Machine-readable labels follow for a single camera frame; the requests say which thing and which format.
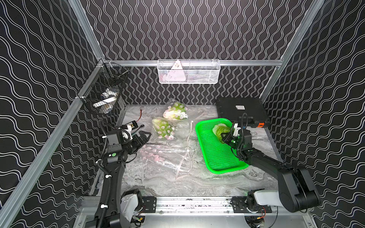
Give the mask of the green plastic basket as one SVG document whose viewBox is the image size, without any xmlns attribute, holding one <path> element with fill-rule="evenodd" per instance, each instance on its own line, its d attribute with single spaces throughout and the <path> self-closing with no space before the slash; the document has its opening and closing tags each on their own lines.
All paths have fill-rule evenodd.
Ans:
<svg viewBox="0 0 365 228">
<path fill-rule="evenodd" d="M 213 128 L 218 124 L 232 126 L 232 122 L 225 118 L 200 121 L 195 126 L 207 169 L 213 174 L 224 174 L 248 168 L 248 164 L 235 156 L 235 150 L 219 141 L 213 132 Z"/>
</svg>

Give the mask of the zip-top bag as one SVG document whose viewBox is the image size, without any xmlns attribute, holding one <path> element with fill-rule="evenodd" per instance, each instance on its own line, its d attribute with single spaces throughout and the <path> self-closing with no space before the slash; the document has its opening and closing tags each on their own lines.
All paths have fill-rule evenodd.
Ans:
<svg viewBox="0 0 365 228">
<path fill-rule="evenodd" d="M 187 146 L 150 143 L 139 149 L 138 154 L 152 175 L 175 182 L 192 174 L 196 151 L 196 143 Z"/>
</svg>

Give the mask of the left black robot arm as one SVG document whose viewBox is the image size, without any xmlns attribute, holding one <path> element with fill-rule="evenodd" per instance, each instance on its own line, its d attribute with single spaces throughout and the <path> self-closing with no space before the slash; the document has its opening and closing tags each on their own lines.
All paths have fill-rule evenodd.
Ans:
<svg viewBox="0 0 365 228">
<path fill-rule="evenodd" d="M 130 155 L 137 155 L 152 134 L 143 131 L 137 121 L 112 127 L 104 132 L 105 146 L 96 164 L 103 175 L 103 186 L 97 211 L 86 228 L 130 228 L 133 217 L 142 210 L 140 190 L 121 191 L 126 165 Z"/>
</svg>

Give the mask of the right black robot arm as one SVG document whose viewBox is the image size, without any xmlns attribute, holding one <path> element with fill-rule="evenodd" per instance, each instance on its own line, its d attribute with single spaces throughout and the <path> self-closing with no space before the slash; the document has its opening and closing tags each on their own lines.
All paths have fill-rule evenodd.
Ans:
<svg viewBox="0 0 365 228">
<path fill-rule="evenodd" d="M 253 190 L 248 192 L 250 210 L 259 206 L 283 207 L 289 212 L 307 211 L 321 204 L 320 194 L 309 171 L 303 166 L 290 166 L 265 155 L 253 147 L 248 127 L 248 115 L 243 113 L 231 126 L 217 127 L 217 138 L 231 147 L 233 155 L 246 164 L 259 168 L 274 177 L 277 190 Z"/>
</svg>

